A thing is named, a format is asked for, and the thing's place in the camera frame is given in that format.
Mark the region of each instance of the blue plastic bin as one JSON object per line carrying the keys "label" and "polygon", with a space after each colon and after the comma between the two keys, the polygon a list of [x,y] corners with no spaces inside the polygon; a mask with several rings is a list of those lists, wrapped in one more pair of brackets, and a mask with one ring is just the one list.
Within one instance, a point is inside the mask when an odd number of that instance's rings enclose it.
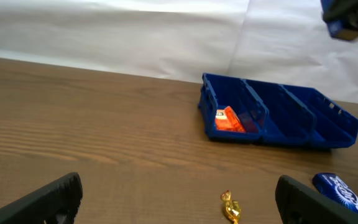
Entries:
{"label": "blue plastic bin", "polygon": [[[236,112],[246,133],[216,129],[216,110]],[[203,74],[198,107],[213,140],[337,148],[356,141],[358,119],[314,88]]]}

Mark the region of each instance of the orange packet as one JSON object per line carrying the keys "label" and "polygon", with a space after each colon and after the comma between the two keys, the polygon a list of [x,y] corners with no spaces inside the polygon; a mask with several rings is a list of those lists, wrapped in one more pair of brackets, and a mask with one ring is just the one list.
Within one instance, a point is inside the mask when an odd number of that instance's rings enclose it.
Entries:
{"label": "orange packet", "polygon": [[226,107],[224,110],[216,110],[215,124],[216,129],[222,131],[246,131],[230,106]]}

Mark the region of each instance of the white sheet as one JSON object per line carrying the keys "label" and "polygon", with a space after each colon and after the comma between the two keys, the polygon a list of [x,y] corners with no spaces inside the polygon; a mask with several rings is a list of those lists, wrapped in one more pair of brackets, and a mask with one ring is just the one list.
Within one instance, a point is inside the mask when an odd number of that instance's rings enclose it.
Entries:
{"label": "white sheet", "polygon": [[244,0],[0,0],[0,57],[189,82],[213,72],[312,86],[358,103],[358,42],[329,38],[319,0],[247,7]]}

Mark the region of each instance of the wood grain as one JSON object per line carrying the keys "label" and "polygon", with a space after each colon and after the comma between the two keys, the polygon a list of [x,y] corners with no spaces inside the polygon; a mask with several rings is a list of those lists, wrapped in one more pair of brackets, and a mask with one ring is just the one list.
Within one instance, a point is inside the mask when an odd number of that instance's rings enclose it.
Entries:
{"label": "wood grain", "polygon": [[282,174],[311,186],[335,172],[358,194],[358,140],[331,152],[211,142],[199,97],[196,83],[0,59],[0,207],[71,171],[78,224],[228,224],[226,189],[240,223],[281,223]]}

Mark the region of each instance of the gold candy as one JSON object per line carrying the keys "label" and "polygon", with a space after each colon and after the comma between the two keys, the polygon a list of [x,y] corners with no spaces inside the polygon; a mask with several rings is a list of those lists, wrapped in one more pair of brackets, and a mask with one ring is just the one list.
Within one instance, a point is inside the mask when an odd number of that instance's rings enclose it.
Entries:
{"label": "gold candy", "polygon": [[223,201],[223,213],[227,216],[228,219],[238,224],[241,214],[241,208],[238,201],[231,200],[230,190],[225,191],[221,199]]}

